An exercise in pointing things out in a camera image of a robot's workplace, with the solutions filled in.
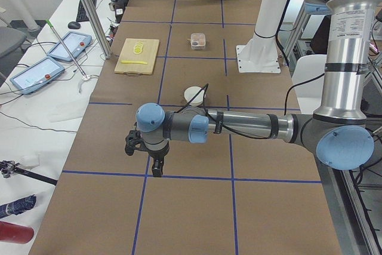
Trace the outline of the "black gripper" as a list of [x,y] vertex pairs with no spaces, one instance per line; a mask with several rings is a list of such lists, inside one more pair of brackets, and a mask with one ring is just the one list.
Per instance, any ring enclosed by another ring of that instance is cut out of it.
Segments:
[[152,165],[153,177],[162,177],[164,163],[165,163],[165,156],[168,154],[168,152],[169,152],[169,149],[149,151],[149,155],[153,159],[153,165]]

